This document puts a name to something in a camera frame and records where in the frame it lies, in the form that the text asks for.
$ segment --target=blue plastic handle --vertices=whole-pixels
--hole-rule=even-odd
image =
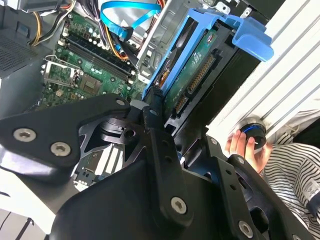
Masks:
[[[125,39],[128,35],[128,30],[115,24],[111,21],[105,14],[104,10],[109,8],[131,8],[131,9],[144,9],[150,10],[148,13],[140,17],[132,24],[132,28],[135,29],[137,26],[142,24],[147,19],[151,18],[153,15],[161,12],[161,6],[159,4],[144,3],[144,2],[133,2],[133,1],[107,1],[101,5],[100,17],[102,22],[107,25],[109,30],[120,38]]]
[[[160,73],[160,70],[163,64],[165,64],[171,50],[174,49],[175,42],[178,40],[178,37],[189,18],[196,20],[198,25],[161,88],[164,96],[167,95],[184,65],[196,49],[205,30],[212,29],[217,20],[220,20],[235,30],[232,43],[238,48],[263,62],[268,61],[274,55],[274,50],[270,47],[272,39],[265,34],[266,27],[254,18],[240,18],[238,16],[226,15],[221,12],[208,9],[190,9],[181,28],[178,30],[175,38],[171,42],[171,46],[168,48],[168,51],[162,58],[161,63],[151,77],[150,83],[144,89],[142,99],[146,96],[150,86],[154,84],[157,75]]]

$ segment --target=person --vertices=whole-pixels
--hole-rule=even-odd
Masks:
[[[266,143],[255,153],[255,139],[237,130],[226,143],[229,154],[244,157],[263,177],[295,217],[320,240],[320,150],[311,145],[293,143],[284,133],[272,145]]]

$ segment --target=yellow wire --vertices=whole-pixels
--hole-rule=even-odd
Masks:
[[[121,56],[121,55],[118,53],[118,51],[115,49],[108,28],[107,28],[106,25],[105,25],[104,27],[105,27],[105,30],[106,30],[106,36],[107,36],[107,38],[108,38],[108,41],[109,41],[109,43],[110,43],[110,47],[111,47],[114,55],[116,55],[116,56],[117,56],[118,58],[120,58],[121,60],[127,60],[127,59],[128,59],[128,56],[124,56],[124,57]]]
[[[37,25],[36,34],[32,43],[32,46],[35,46],[38,43],[39,38],[41,37],[41,18],[39,13],[34,11],[33,14],[36,18],[36,25]]]

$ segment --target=orange wire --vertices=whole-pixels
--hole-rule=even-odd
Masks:
[[[68,5],[68,6],[62,6],[61,8],[62,9],[68,9],[68,8],[70,8],[71,7],[71,3]]]
[[[160,4],[161,8],[163,9],[165,6],[163,0],[158,0],[157,2]]]
[[[107,38],[109,40],[109,43],[110,43],[110,47],[114,53],[114,55],[116,55],[118,58],[120,58],[121,60],[127,60],[128,59],[128,56],[121,56],[118,51],[115,49],[115,46],[113,45],[112,43],[112,40],[111,40],[111,37],[110,37],[110,33],[109,33],[109,29],[106,25],[104,25],[105,27],[105,30],[106,30],[106,35],[107,35]]]

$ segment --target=motherboard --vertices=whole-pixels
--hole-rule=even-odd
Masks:
[[[42,66],[44,90],[36,110],[114,93],[141,100],[146,84],[136,79],[129,61],[117,58],[103,45],[94,22],[75,12],[68,15],[52,55]],[[83,190],[121,169],[123,146],[112,143],[105,150],[82,158],[73,175]]]

